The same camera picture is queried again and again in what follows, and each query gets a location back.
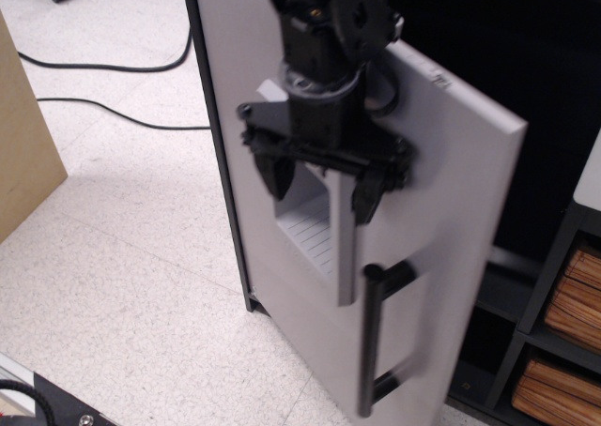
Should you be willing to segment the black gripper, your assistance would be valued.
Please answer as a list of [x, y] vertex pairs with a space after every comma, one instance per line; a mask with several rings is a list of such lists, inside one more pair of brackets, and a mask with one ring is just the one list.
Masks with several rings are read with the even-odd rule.
[[358, 87], [331, 101], [292, 96], [240, 104], [237, 114], [246, 125], [242, 141], [274, 199], [285, 198], [298, 161], [356, 177], [351, 198], [356, 225], [373, 219], [386, 191], [404, 188], [413, 148], [376, 123], [398, 106], [399, 91], [376, 109], [364, 101], [365, 90]]

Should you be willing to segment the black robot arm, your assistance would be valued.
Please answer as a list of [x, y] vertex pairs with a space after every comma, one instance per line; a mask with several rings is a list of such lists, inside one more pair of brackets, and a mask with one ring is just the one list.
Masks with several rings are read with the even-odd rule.
[[400, 100], [383, 59], [403, 19], [389, 0], [270, 0], [281, 27], [279, 79], [285, 101], [243, 103], [242, 141], [270, 194], [284, 200], [297, 162], [351, 175], [358, 225], [373, 219], [384, 193], [408, 180], [413, 150], [377, 125]]

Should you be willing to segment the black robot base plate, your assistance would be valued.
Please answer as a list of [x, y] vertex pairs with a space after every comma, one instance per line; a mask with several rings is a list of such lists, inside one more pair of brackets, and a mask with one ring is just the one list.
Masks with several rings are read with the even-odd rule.
[[2, 425], [116, 425], [100, 411], [39, 375], [34, 376], [34, 385], [2, 379], [1, 393], [4, 392], [22, 394], [34, 403], [34, 413], [32, 416], [2, 413]]

